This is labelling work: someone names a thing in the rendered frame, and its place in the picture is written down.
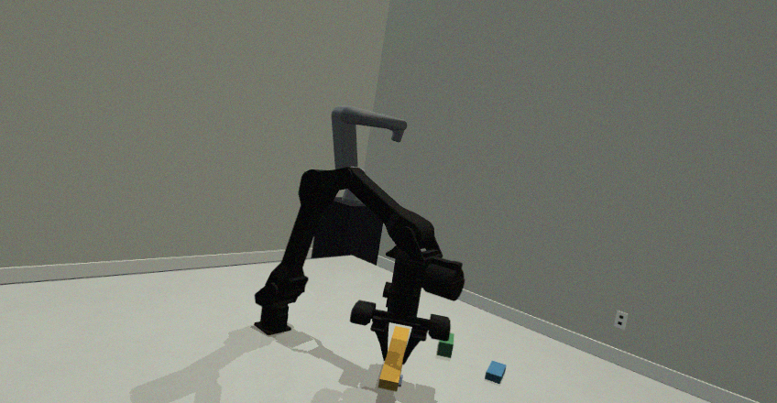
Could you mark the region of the green cube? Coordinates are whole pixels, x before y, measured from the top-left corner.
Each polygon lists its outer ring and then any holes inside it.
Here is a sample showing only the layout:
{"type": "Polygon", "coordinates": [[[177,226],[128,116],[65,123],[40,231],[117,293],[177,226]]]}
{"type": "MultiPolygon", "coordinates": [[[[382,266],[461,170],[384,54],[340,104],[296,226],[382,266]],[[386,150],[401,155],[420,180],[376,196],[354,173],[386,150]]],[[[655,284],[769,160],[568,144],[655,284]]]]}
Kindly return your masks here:
{"type": "Polygon", "coordinates": [[[454,345],[454,334],[449,333],[449,339],[448,341],[441,341],[438,342],[438,348],[437,348],[437,355],[451,358],[452,351],[453,351],[453,345],[454,345]]]}

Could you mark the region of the blue cube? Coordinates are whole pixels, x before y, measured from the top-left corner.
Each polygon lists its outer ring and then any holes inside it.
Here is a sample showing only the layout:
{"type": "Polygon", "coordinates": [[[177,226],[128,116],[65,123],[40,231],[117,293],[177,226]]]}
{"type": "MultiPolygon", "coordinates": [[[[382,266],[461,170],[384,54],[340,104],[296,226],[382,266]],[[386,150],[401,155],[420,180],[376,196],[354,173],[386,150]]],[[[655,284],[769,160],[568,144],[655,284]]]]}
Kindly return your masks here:
{"type": "Polygon", "coordinates": [[[500,384],[506,371],[506,365],[491,361],[485,375],[485,379],[500,384]]]}

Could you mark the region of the orange bar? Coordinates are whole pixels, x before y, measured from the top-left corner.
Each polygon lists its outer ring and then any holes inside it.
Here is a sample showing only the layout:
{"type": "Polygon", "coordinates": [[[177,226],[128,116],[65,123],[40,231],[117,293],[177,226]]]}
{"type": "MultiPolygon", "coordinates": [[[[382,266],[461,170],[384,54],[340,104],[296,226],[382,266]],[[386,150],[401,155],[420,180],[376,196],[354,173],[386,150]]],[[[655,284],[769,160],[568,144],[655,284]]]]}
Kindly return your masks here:
{"type": "Polygon", "coordinates": [[[409,333],[410,329],[395,326],[387,357],[379,378],[378,388],[395,392],[398,391],[399,378],[409,333]]]}

